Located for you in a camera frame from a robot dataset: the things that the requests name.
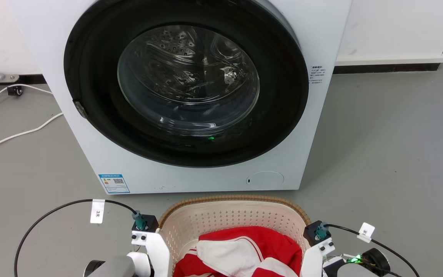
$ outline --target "wall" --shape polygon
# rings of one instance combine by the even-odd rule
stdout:
[[[443,62],[443,0],[353,0],[337,65]]]
[[[443,62],[443,0],[354,0],[337,65]],[[0,72],[40,69],[0,0]]]

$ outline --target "black round door frame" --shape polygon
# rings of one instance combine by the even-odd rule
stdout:
[[[192,25],[238,44],[260,76],[260,97],[247,117],[214,140],[155,128],[127,103],[117,62],[141,33]],[[157,162],[220,167],[251,160],[282,142],[300,120],[309,81],[302,52],[288,30],[253,0],[99,0],[78,20],[65,49],[65,77],[77,107],[119,146]]]

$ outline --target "gray floor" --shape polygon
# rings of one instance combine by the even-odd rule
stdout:
[[[50,95],[0,97],[0,140],[59,112]],[[313,220],[358,229],[403,254],[423,277],[443,276],[443,64],[437,72],[334,76],[299,191],[265,192],[297,202]],[[81,198],[120,200],[160,216],[177,201],[206,193],[107,197],[65,118],[0,146],[0,277],[12,276],[27,228],[58,205]],[[21,277],[80,276],[92,259],[125,254],[130,213],[106,205],[88,223],[90,204],[57,212],[30,234]],[[338,254],[368,248],[331,230]],[[413,276],[388,255],[392,270]]]

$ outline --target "brown woven rim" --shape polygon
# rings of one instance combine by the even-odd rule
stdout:
[[[239,195],[218,195],[218,196],[207,196],[207,197],[198,197],[198,198],[190,198],[186,200],[182,200],[171,207],[169,207],[160,218],[160,221],[158,222],[159,228],[162,228],[165,224],[165,221],[167,218],[178,208],[191,205],[191,204],[198,204],[198,203],[206,203],[206,202],[215,202],[215,201],[234,201],[234,200],[241,200],[241,201],[260,201],[260,202],[272,202],[272,203],[278,203],[286,205],[290,208],[292,208],[295,212],[297,212],[300,217],[304,220],[306,225],[310,225],[312,223],[309,216],[302,210],[299,205],[295,204],[293,201],[286,200],[285,198],[281,197],[273,197],[273,196],[263,196],[263,195],[248,195],[248,194],[239,194]]]

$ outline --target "laundry basket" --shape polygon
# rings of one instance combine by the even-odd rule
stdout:
[[[305,226],[311,224],[309,217],[298,205],[279,197],[224,195],[183,200],[167,209],[158,224],[170,250],[170,275],[200,235],[222,229],[262,226],[288,235],[303,253],[310,248],[303,237]]]

